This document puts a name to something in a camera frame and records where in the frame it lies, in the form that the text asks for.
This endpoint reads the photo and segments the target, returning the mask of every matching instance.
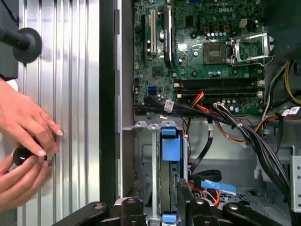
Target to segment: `finger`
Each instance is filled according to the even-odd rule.
[[[29,118],[26,121],[21,122],[20,126],[22,126],[25,130],[32,133],[36,137],[36,139],[43,147],[44,151],[46,152],[50,152],[50,150],[52,151],[51,140],[47,132],[40,124],[38,124],[38,122],[36,122],[34,119]]]
[[[26,147],[37,156],[44,157],[46,152],[33,140],[33,138],[19,125],[8,131],[18,143]]]
[[[31,188],[27,192],[25,192],[21,197],[19,197],[14,202],[12,202],[11,208],[22,206],[24,203],[28,202],[44,184],[50,170],[51,168],[48,166],[48,162],[44,161],[43,166],[38,176],[36,177],[35,181],[33,182]]]
[[[52,131],[50,130],[50,128],[48,127],[48,125],[45,123],[45,121],[42,119],[42,117],[40,115],[35,116],[33,118],[41,127],[43,127],[43,129],[47,132],[49,140],[51,142],[51,148],[52,148],[52,152],[54,153],[58,153],[58,147],[56,145],[56,142],[53,138],[52,135]]]
[[[56,125],[56,123],[54,121],[52,121],[51,118],[49,117],[49,115],[46,114],[43,110],[41,112],[41,117],[45,121],[45,123],[49,126],[49,128],[52,129],[52,131],[55,134],[57,134],[59,136],[63,135],[63,132],[61,131],[61,128],[58,125]]]
[[[29,157],[21,166],[0,177],[0,193],[16,184],[36,163],[38,157]]]
[[[14,164],[13,155],[10,154],[0,163],[0,174],[5,173],[10,169],[10,167]]]
[[[43,162],[43,158],[39,158],[34,166],[15,185],[1,194],[5,203],[21,197],[21,195],[31,189],[39,175]]]

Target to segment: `blue drive bay latch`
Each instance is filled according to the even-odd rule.
[[[181,134],[175,127],[162,128],[162,160],[181,160]]]

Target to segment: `fingernail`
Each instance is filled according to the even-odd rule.
[[[32,163],[35,163],[35,162],[37,161],[37,159],[38,159],[37,156],[32,156],[32,157],[30,158],[30,161],[31,161]]]
[[[53,153],[54,153],[54,154],[58,153],[58,147],[54,147],[54,148],[53,148]]]
[[[43,150],[40,150],[40,151],[38,151],[38,155],[39,155],[40,157],[44,157],[44,156],[46,155],[46,152],[43,151]]]
[[[38,162],[39,162],[40,164],[42,164],[42,163],[43,163],[43,161],[44,161],[44,158],[43,158],[43,157],[39,157],[39,160],[38,160]]]
[[[56,131],[56,134],[59,135],[59,136],[62,136],[62,135],[63,135],[63,132],[62,132],[60,129],[58,129],[58,130]]]

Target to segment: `chip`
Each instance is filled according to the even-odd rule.
[[[163,67],[153,67],[152,76],[153,78],[162,78],[163,77]]]
[[[224,26],[224,32],[229,32],[230,31],[230,26],[229,25],[225,25]]]
[[[220,27],[214,27],[214,32],[220,32]]]
[[[193,16],[187,16],[185,18],[186,27],[193,27]]]
[[[204,33],[205,33],[205,34],[208,34],[209,32],[210,32],[209,27],[205,27],[205,28],[204,28]]]
[[[225,64],[226,59],[225,43],[204,44],[204,64]]]

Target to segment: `blue plastic tab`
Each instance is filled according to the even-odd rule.
[[[162,128],[162,160],[180,161],[181,159],[181,136],[176,134],[176,128]]]
[[[170,224],[177,223],[177,215],[174,215],[174,214],[163,214],[162,215],[162,221],[164,223],[170,223]]]
[[[205,181],[201,181],[201,187],[219,190],[219,191],[222,191],[225,193],[236,195],[236,187],[232,186],[232,185],[227,185],[227,184],[213,182],[210,180],[205,180]]]

